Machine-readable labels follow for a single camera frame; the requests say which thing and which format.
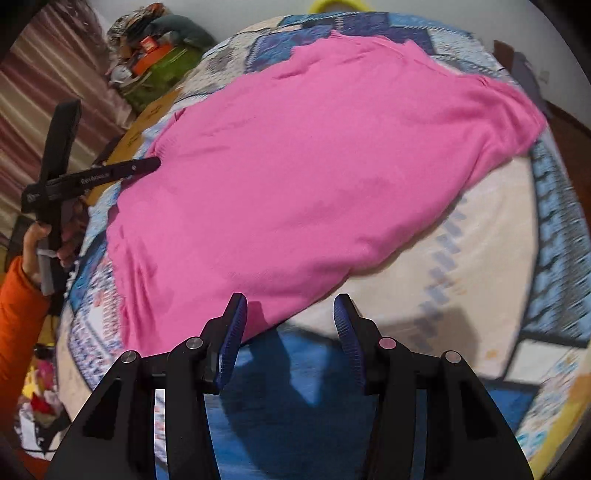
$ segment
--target bed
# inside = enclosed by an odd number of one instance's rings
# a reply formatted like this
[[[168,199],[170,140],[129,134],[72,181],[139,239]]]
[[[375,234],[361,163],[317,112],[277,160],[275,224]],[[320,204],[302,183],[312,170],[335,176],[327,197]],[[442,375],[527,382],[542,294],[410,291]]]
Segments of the bed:
[[[333,29],[412,39],[452,70],[515,83],[471,34],[439,22],[384,12],[278,17],[204,55],[166,114],[143,131],[135,157],[175,112],[242,74],[288,59],[292,47]],[[58,381],[72,418],[124,349],[105,238],[107,212],[120,188],[106,189],[90,210],[61,316]],[[380,268],[349,278],[241,348],[231,382],[206,400],[222,478],[356,478],[375,404],[357,389],[338,343],[332,301],[341,292],[383,335],[414,351],[460,351],[540,478],[576,431],[590,398],[589,252],[584,216],[546,130],[530,158],[493,171]],[[167,478],[162,391],[155,453],[158,477]]]

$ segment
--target pink and beige curtain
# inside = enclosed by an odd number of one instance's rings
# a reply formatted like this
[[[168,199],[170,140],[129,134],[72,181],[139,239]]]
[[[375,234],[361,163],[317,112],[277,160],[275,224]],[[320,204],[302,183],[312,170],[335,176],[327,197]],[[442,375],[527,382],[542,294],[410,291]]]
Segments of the pink and beige curtain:
[[[24,28],[0,64],[0,244],[7,244],[20,195],[38,179],[55,106],[80,98],[82,117],[70,169],[88,168],[133,120],[108,88],[109,52],[86,0],[56,0]]]

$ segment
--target orange cloth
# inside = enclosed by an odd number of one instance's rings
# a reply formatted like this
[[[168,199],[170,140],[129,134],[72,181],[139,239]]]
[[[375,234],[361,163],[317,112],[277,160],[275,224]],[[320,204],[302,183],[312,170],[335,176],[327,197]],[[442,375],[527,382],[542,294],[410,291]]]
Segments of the orange cloth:
[[[49,299],[29,282],[16,257],[0,288],[0,431],[12,428],[33,347],[39,338]],[[18,452],[25,467],[43,478],[49,462]]]

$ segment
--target white wall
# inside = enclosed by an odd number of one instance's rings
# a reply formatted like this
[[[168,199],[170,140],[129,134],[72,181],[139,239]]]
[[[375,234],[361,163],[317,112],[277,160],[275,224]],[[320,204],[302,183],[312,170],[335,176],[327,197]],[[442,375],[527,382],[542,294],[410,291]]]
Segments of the white wall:
[[[491,51],[495,39],[512,45],[525,53],[537,75],[542,70],[550,72],[549,82],[540,82],[544,97],[591,128],[591,85],[552,23],[529,0],[366,1],[377,11],[422,15],[474,32]],[[89,2],[107,23],[148,3]],[[165,0],[164,3],[221,41],[267,18],[306,13],[312,0]]]

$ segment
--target pink fabric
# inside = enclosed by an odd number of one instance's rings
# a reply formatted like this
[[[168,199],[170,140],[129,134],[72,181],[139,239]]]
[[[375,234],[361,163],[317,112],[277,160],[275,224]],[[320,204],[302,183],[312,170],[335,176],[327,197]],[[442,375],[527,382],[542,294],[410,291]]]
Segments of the pink fabric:
[[[246,295],[245,339],[375,267],[545,119],[412,42],[330,38],[188,107],[121,193],[108,251],[127,348],[171,349]]]

